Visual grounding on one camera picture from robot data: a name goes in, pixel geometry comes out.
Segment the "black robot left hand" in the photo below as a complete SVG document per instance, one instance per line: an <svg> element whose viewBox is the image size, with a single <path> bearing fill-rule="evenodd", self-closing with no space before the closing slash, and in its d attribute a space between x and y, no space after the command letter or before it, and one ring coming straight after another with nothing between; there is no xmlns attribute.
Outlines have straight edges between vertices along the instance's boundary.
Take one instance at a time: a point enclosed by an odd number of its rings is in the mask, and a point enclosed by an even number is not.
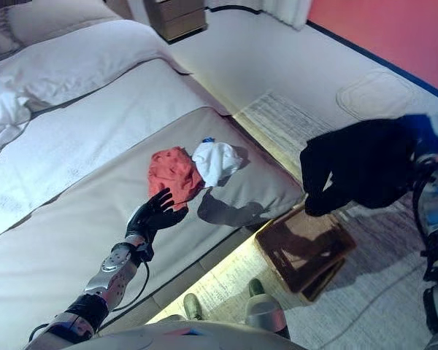
<svg viewBox="0 0 438 350"><path fill-rule="evenodd" d="M180 223L186 217L188 207L174 210L172 198L170 189L165 188L141 205L128 221L125 238L141 237L151 244L159 230Z"/></svg>

